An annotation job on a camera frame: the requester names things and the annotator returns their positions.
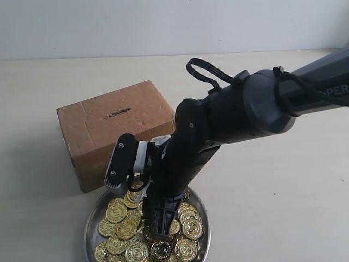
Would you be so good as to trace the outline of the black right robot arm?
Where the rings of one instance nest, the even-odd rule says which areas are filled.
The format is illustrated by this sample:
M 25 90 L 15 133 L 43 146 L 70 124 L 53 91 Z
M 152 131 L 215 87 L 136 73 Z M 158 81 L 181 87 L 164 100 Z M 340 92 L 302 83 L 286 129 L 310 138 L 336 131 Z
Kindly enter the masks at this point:
M 347 48 L 293 72 L 274 67 L 232 77 L 199 58 L 186 70 L 212 89 L 183 100 L 174 133 L 149 145 L 152 181 L 143 213 L 156 240 L 168 238 L 188 184 L 222 145 L 282 134 L 301 115 L 348 106 Z

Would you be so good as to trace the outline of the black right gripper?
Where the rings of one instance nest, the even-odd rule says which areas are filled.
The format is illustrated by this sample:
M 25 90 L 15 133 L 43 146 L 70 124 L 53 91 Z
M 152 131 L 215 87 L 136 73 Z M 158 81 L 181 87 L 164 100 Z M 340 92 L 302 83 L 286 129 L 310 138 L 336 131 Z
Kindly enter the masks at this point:
M 147 142 L 145 172 L 152 183 L 143 198 L 143 215 L 154 240 L 168 240 L 172 221 L 185 197 L 185 189 L 221 147 L 199 137 L 178 133 Z

